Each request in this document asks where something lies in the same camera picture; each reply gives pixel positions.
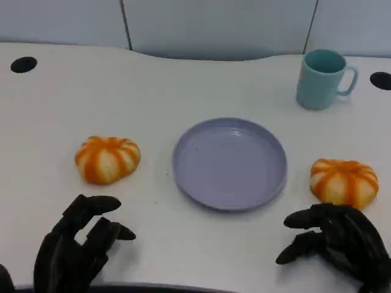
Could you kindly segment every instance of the white table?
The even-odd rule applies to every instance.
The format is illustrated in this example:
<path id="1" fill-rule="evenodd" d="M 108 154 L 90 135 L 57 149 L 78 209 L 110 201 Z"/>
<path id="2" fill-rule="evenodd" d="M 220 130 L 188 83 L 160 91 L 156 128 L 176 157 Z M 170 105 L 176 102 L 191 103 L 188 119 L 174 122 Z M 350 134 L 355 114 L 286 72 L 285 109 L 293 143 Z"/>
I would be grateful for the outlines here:
<path id="1" fill-rule="evenodd" d="M 19 57 L 37 67 L 10 71 Z M 40 243 L 78 194 L 112 195 L 108 215 L 137 239 L 117 244 L 97 283 L 151 282 L 242 293 L 355 292 L 357 283 L 317 258 L 279 267 L 296 233 L 289 213 L 317 203 L 309 169 L 320 157 L 357 159 L 380 180 L 365 214 L 391 251 L 391 95 L 369 75 L 391 60 L 348 58 L 360 79 L 352 103 L 322 112 L 295 101 L 301 56 L 248 62 L 167 60 L 114 48 L 0 44 L 0 262 L 16 285 L 32 284 Z M 288 158 L 282 196 L 244 214 L 221 214 L 177 190 L 173 147 L 192 125 L 214 117 L 259 123 Z M 129 137 L 142 151 L 136 173 L 111 186 L 81 181 L 74 155 L 89 135 Z"/>

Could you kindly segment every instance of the wall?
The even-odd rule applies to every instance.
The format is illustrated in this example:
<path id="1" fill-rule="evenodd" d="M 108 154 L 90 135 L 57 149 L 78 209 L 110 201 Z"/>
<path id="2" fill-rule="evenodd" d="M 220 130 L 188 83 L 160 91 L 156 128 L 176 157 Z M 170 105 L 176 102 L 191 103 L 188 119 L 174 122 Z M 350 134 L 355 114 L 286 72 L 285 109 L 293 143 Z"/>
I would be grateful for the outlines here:
<path id="1" fill-rule="evenodd" d="M 390 0 L 319 0 L 307 51 L 391 57 Z"/>
<path id="2" fill-rule="evenodd" d="M 0 40 L 128 47 L 118 0 L 1 0 Z"/>
<path id="3" fill-rule="evenodd" d="M 135 51 L 254 59 L 306 51 L 391 57 L 390 0 L 123 0 Z M 2 0 L 0 41 L 128 48 L 120 0 Z"/>
<path id="4" fill-rule="evenodd" d="M 124 0 L 135 51 L 243 60 L 304 50 L 316 0 Z"/>

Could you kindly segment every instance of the black hole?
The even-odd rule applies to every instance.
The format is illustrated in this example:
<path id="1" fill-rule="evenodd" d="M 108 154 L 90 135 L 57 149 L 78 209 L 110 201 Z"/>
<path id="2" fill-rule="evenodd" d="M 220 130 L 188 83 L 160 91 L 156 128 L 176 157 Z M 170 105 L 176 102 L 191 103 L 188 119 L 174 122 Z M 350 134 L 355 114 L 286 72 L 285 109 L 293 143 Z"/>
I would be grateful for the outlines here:
<path id="1" fill-rule="evenodd" d="M 391 74 L 387 72 L 375 72 L 369 80 L 379 89 L 391 90 Z"/>
<path id="2" fill-rule="evenodd" d="M 11 70 L 15 73 L 25 73 L 37 66 L 37 59 L 34 57 L 22 57 L 11 64 Z"/>

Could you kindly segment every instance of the robotic hand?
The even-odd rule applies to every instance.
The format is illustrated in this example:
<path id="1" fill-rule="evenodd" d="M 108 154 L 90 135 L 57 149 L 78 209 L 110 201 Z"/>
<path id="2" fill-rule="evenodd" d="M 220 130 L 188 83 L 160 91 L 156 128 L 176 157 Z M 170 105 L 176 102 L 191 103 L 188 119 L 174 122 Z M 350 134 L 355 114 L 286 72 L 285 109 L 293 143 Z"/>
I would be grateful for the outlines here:
<path id="1" fill-rule="evenodd" d="M 80 245 L 76 233 L 95 216 L 119 208 L 114 197 L 79 195 L 41 244 L 34 267 L 35 293 L 83 293 L 108 261 L 106 252 L 115 240 L 134 240 L 136 235 L 119 223 L 102 217 Z M 8 271 L 0 265 L 0 292 L 15 288 Z"/>
<path id="2" fill-rule="evenodd" d="M 276 263 L 287 264 L 302 255 L 317 253 L 361 281 L 360 293 L 388 292 L 389 254 L 376 228 L 360 211 L 350 206 L 315 204 L 289 215 L 284 225 L 301 229 L 319 227 L 322 232 L 297 235 Z"/>

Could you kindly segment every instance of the plate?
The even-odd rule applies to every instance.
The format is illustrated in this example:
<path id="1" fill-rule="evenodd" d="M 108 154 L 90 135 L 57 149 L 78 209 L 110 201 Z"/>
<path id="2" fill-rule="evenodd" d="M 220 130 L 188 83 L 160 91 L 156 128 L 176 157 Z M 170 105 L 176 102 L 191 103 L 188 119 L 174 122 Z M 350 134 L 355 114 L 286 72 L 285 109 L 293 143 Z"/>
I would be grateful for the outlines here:
<path id="1" fill-rule="evenodd" d="M 245 211 L 281 192 L 287 157 L 266 128 L 239 118 L 217 118 L 182 135 L 173 168 L 178 187 L 193 200 L 222 211 Z"/>

